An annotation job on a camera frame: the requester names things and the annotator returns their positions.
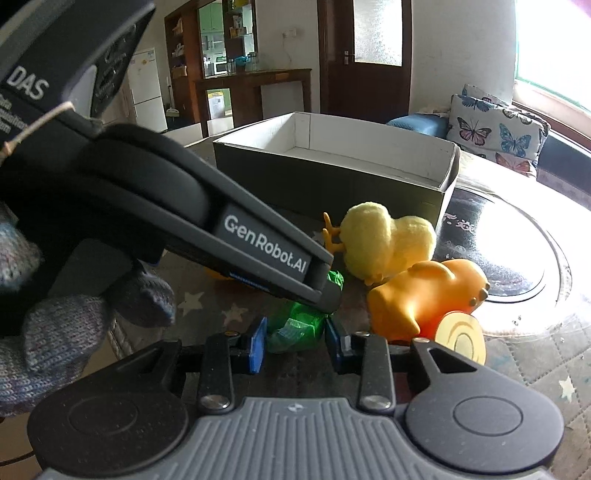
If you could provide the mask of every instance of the white refrigerator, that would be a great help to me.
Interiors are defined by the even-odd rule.
[[[155,132],[165,131],[166,117],[153,48],[139,51],[131,57],[127,76],[136,123]]]

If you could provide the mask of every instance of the pink butterfly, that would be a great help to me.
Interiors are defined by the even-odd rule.
[[[478,147],[484,145],[486,137],[488,137],[492,130],[490,128],[479,128],[478,130],[476,127],[478,126],[478,121],[476,125],[471,126],[468,125],[463,118],[457,117],[457,122],[460,124],[460,137],[462,137],[467,142],[471,141]]]
[[[523,160],[521,158],[518,158],[518,157],[514,157],[514,158],[515,158],[515,160],[513,160],[512,158],[507,160],[502,155],[495,153],[495,159],[499,165],[502,165],[503,167],[508,168],[509,170],[516,171],[517,173],[521,173],[522,175],[525,175],[526,177],[530,177],[532,175],[530,162],[528,162],[527,160]]]

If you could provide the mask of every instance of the electrical outlet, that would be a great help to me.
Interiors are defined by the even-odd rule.
[[[283,38],[295,38],[297,36],[297,30],[295,28],[290,28],[289,30],[285,30],[283,32]]]

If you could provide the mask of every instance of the toy chick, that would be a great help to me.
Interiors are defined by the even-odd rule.
[[[349,209],[339,228],[324,213],[322,230],[326,249],[343,252],[347,270],[366,285],[380,283],[422,260],[431,260],[435,250],[435,230],[416,216],[393,219],[388,209],[365,202]],[[332,237],[340,236],[334,244]]]
[[[423,261],[369,291],[371,326],[388,341],[409,342],[419,334],[434,339],[449,312],[472,313],[491,285],[470,260]]]

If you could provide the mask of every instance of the orange butterfly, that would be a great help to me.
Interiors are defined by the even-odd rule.
[[[526,177],[531,176],[531,164],[527,160],[515,157],[515,161],[511,161],[511,158],[507,160],[505,157],[498,153],[495,153],[495,159],[499,165],[502,165],[503,167],[508,168],[509,170],[521,173]]]

